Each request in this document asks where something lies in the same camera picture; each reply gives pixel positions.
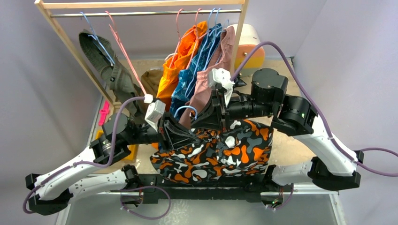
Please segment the camouflage orange black shorts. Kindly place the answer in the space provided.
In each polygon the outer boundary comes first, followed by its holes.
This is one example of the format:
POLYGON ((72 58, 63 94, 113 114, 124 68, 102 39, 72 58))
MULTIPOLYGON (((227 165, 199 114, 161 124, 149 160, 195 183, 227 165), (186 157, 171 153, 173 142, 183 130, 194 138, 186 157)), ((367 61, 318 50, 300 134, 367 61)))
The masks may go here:
POLYGON ((181 184, 264 173, 272 150, 273 128, 251 120, 236 120, 230 128, 225 133, 193 129, 200 142, 178 150, 159 148, 150 156, 151 164, 165 179, 181 184))

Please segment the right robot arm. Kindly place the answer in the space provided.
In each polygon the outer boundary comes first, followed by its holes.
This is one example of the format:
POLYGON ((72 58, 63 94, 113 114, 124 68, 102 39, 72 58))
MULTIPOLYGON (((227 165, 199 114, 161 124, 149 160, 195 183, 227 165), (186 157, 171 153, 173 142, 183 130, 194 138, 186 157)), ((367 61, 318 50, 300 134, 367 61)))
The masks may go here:
POLYGON ((231 81, 222 69, 214 69, 209 74, 211 98, 191 127, 229 131, 234 120, 271 117, 272 128, 303 143, 315 157, 297 165, 270 166, 263 179, 266 189, 302 182, 329 191, 358 188, 361 175, 356 164, 364 154, 336 147, 337 138, 328 136, 315 106, 303 97, 288 95, 287 86, 287 77, 262 68, 252 76, 250 94, 232 97, 231 81))

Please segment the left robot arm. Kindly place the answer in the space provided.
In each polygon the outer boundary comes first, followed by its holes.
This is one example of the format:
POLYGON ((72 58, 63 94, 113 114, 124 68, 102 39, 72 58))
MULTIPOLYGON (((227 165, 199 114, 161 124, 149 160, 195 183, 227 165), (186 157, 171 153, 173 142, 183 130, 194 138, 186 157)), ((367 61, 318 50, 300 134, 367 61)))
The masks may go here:
POLYGON ((103 134, 99 138, 62 166, 42 175, 32 173, 26 176, 25 184, 30 193, 23 202, 25 213, 52 215, 78 199, 97 193, 143 189, 138 172, 132 165, 92 177, 92 173, 128 156, 130 145, 160 143, 166 150, 178 150, 199 142, 192 131, 180 125, 169 113, 162 115, 154 126, 137 124, 127 115, 117 113, 102 129, 103 134))

